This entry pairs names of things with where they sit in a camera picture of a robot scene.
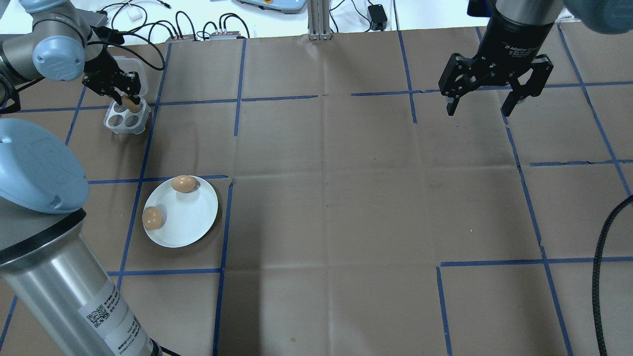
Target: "egg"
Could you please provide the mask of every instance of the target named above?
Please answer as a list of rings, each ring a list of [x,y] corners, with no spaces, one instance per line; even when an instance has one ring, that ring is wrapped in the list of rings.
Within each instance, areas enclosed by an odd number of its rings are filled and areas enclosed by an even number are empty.
[[[157,230],[163,227],[163,213],[156,207],[147,207],[143,210],[143,226],[146,230]]]
[[[197,181],[189,175],[179,175],[172,179],[172,188],[181,193],[189,193],[196,188]]]

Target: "white plate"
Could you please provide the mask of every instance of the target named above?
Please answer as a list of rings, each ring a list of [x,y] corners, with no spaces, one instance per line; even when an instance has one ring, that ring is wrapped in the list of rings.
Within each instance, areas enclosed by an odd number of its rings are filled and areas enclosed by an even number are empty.
[[[192,244],[206,234],[218,215],[218,195],[206,180],[195,178],[199,186],[190,193],[180,193],[172,188],[172,179],[159,185],[147,199],[147,207],[157,207],[165,224],[157,230],[145,233],[155,243],[164,247],[183,247]]]

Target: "white sticker label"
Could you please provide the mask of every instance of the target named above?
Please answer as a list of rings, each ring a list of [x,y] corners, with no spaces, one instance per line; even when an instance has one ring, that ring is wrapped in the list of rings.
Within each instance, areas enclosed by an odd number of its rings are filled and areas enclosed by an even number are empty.
[[[147,333],[109,279],[78,312],[117,356],[138,355],[150,343]]]

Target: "wire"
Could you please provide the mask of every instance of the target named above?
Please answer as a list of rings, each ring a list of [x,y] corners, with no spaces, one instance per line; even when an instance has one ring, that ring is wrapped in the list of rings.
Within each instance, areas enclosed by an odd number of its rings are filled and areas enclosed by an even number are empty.
[[[112,42],[106,42],[106,41],[91,41],[88,42],[88,44],[86,46],[91,46],[93,44],[104,44],[106,46],[113,46],[113,47],[117,47],[120,48],[124,51],[128,51],[129,53],[132,53],[133,55],[135,55],[138,59],[140,59],[143,63],[147,64],[150,68],[154,69],[154,70],[164,70],[165,69],[165,57],[163,57],[163,53],[161,53],[160,49],[158,49],[158,47],[156,47],[155,44],[153,44],[149,39],[143,37],[143,36],[139,36],[137,34],[131,33],[131,32],[122,32],[122,35],[129,35],[129,36],[134,36],[134,37],[138,37],[140,39],[142,39],[143,41],[146,41],[150,46],[152,46],[152,48],[154,48],[156,50],[156,52],[158,52],[158,55],[160,56],[160,61],[161,61],[161,67],[158,68],[155,65],[151,64],[150,62],[148,62],[145,58],[143,58],[143,56],[141,56],[140,54],[136,53],[133,49],[130,49],[128,47],[122,46],[120,44],[116,44],[116,43],[112,43]]]
[[[235,14],[230,14],[229,16],[226,16],[226,17],[224,18],[224,23],[223,23],[223,25],[224,25],[224,29],[225,29],[225,30],[227,29],[227,20],[228,20],[229,18],[232,18],[232,17],[234,17],[234,18],[236,18],[236,19],[240,20],[240,22],[244,25],[244,28],[246,29],[246,35],[248,36],[248,38],[251,38],[251,33],[250,33],[250,31],[248,30],[248,26],[246,25],[246,22],[244,22],[244,20],[242,20],[242,18],[241,18],[241,17],[239,17],[239,16],[237,16],[237,15],[235,15]]]
[[[400,31],[400,21],[398,21],[398,9],[396,8],[396,0],[394,0],[394,14],[396,14],[396,30]]]
[[[351,0],[351,1],[352,1],[352,4],[354,5],[354,10],[356,10],[356,12],[369,23],[369,29],[366,29],[364,31],[364,32],[369,32],[369,30],[372,29],[372,22],[367,17],[365,17],[365,15],[361,14],[360,11],[358,11],[358,8],[356,7],[356,3],[354,2],[354,0]]]
[[[133,6],[133,7],[135,7],[135,8],[139,8],[139,9],[141,9],[141,10],[143,11],[143,13],[145,14],[145,19],[143,19],[143,24],[142,24],[141,26],[144,26],[144,25],[146,25],[146,24],[147,24],[147,19],[148,19],[148,16],[147,16],[147,10],[145,10],[145,8],[144,8],[144,7],[139,6],[139,5],[136,5],[136,4],[130,4],[130,2],[129,2],[129,1],[128,1],[127,3],[117,3],[116,5],[121,5],[121,7],[120,7],[120,8],[119,8],[116,12],[115,12],[115,15],[114,15],[114,16],[112,16],[112,20],[110,21],[110,27],[111,27],[111,28],[114,28],[114,27],[115,27],[115,19],[116,19],[116,17],[118,16],[118,14],[120,14],[120,13],[121,13],[121,11],[123,11],[123,9],[124,9],[127,5],[129,5],[129,6]]]
[[[330,11],[334,11],[337,8],[339,8],[340,5],[342,5],[345,2],[345,0],[341,0],[341,2],[339,2],[339,4],[337,6],[334,6],[333,8],[330,9]]]
[[[152,26],[149,28],[149,32],[147,33],[147,38],[148,39],[150,39],[150,40],[152,39],[152,30],[154,30],[154,27],[156,25],[161,25],[162,27],[166,28],[167,32],[169,32],[169,38],[171,38],[171,39],[175,39],[176,38],[176,37],[173,36],[172,30],[170,30],[167,25],[164,25],[161,22],[153,22],[151,25]]]
[[[178,28],[178,35],[180,35],[180,38],[182,38],[182,31],[180,30],[180,25],[178,24],[178,15],[179,14],[185,15],[185,17],[187,17],[187,20],[189,20],[189,24],[191,25],[191,32],[192,32],[192,34],[194,36],[194,41],[196,41],[196,28],[194,27],[193,21],[191,21],[191,17],[189,17],[189,15],[187,15],[187,13],[184,12],[184,11],[177,11],[176,12],[176,28]]]
[[[338,32],[339,31],[339,26],[338,26],[338,24],[336,24],[336,20],[334,19],[334,16],[332,16],[331,12],[330,12],[330,18],[332,19],[332,23],[334,24],[334,27],[336,27],[336,32]]]
[[[35,79],[35,80],[31,80],[30,82],[28,82],[28,83],[24,84],[23,86],[19,87],[18,89],[16,89],[16,91],[17,92],[21,92],[24,89],[28,89],[28,88],[36,85],[37,83],[41,82],[42,80],[44,80],[44,77],[41,77],[41,78],[38,78],[38,79]]]
[[[205,23],[205,24],[204,24],[204,26],[202,27],[202,32],[203,32],[203,34],[206,32],[206,27],[207,27],[209,24],[210,24],[210,25],[213,25],[213,28],[215,29],[215,32],[217,33],[217,32],[218,32],[218,26],[215,24],[215,22],[213,22],[213,21],[209,21],[209,22]]]
[[[609,233],[609,229],[618,214],[624,210],[624,208],[633,203],[633,195],[624,199],[606,218],[605,224],[602,226],[600,237],[598,238],[598,245],[596,246],[596,255],[593,263],[593,273],[591,276],[591,302],[593,305],[594,314],[594,326],[596,327],[596,339],[598,341],[598,350],[600,356],[606,356],[605,335],[602,330],[602,319],[600,316],[600,263],[602,262],[602,252],[605,248],[606,235]]]
[[[160,349],[166,353],[167,355],[171,355],[171,356],[180,356],[179,354],[171,351],[170,349],[168,349],[167,347],[161,346]]]

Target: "egg carton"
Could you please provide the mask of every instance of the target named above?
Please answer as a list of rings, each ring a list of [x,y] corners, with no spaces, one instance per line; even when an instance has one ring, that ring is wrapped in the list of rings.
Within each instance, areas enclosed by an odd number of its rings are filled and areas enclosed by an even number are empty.
[[[103,119],[103,125],[115,134],[139,135],[145,131],[149,113],[151,113],[151,108],[143,98],[141,98],[141,108],[138,111],[130,111],[113,101]]]

